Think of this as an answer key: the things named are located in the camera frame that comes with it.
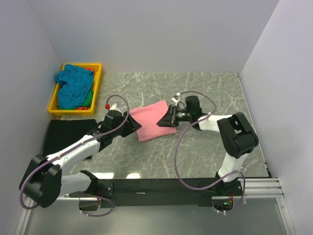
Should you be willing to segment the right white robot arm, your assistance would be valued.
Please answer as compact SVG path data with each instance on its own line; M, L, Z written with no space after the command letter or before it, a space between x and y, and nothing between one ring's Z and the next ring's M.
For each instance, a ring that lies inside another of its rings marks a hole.
M259 145L259 139L245 115L241 112L233 115L213 115L211 112L205 114L200 107L199 98L191 95L185 98L185 108L179 108L179 93L172 97L175 102L170 105L165 115L157 122L159 127L177 127L180 122L188 122L191 127L200 131L214 131L220 133L224 149L226 151L224 161L216 173L216 181L208 186L193 187L188 185L180 177L177 168L177 150L174 153L174 168L176 175L186 188L191 190L207 190L214 188L219 195L226 195L234 190L239 182L241 167L247 156Z

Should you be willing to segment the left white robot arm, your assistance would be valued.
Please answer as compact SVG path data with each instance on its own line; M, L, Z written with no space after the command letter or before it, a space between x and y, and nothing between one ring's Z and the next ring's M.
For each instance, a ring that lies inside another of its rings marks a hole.
M65 194L81 192L87 197L100 196L98 178L92 173L82 170L65 176L63 172L102 151L115 137L126 137L141 127L128 112L110 110L103 121L97 123L77 142L46 157L35 156L19 186L21 205L28 210L31 208L24 204L24 195L42 208L49 207L59 196Z

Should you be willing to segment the pink t shirt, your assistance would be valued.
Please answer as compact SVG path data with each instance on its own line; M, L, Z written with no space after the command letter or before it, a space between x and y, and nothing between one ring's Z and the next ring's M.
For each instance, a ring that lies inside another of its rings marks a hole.
M132 118L142 126L136 131L140 142L177 132L175 127L160 127L157 125L157 122L166 114L167 110L167 102L162 100L145 107L134 108L130 111Z

